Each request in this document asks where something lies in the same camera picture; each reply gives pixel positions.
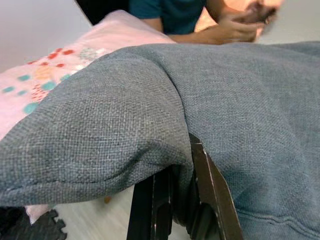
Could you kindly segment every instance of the black foam mat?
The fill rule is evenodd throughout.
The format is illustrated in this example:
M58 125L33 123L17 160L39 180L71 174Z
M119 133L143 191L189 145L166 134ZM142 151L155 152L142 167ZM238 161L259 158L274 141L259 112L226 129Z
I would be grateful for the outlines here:
M51 210L31 225L28 215L23 213L0 240L65 240L67 234L62 228L66 225L62 219L56 220L57 217L58 213Z

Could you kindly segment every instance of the floor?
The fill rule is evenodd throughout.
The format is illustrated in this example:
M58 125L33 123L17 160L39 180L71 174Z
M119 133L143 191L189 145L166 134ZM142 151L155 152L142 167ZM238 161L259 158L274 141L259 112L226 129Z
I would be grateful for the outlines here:
M58 205L55 209L64 220L67 240L125 240L134 188L114 195L108 204L103 198ZM169 240L189 240L185 228L172 224Z

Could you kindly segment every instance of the cushion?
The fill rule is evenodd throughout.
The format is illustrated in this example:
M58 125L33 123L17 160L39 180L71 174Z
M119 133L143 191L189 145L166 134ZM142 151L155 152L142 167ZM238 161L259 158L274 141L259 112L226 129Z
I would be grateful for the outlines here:
M0 204L85 201L169 165L188 131L226 178L246 239L320 236L320 42L160 44L99 58L0 142Z

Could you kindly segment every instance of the hand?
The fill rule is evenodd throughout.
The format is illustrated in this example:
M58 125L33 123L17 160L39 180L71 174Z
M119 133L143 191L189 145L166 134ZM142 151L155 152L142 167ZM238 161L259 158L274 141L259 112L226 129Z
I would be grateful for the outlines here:
M246 10L251 10L252 14L239 19L238 22L246 24L262 22L269 24L276 20L278 7L265 5L264 0L256 0L250 3Z
M234 19L251 14L250 11L224 15L218 25L211 26L197 34L203 44L221 45L235 42L253 42L257 30L265 26L264 23L244 24L235 22Z

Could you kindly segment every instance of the gray linen fabric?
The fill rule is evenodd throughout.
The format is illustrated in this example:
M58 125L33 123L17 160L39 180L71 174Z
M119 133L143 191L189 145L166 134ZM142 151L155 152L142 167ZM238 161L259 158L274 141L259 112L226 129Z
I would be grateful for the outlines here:
M183 199L188 131L226 178L246 239L320 239L320 42L98 59L0 142L0 205L84 201L171 164Z

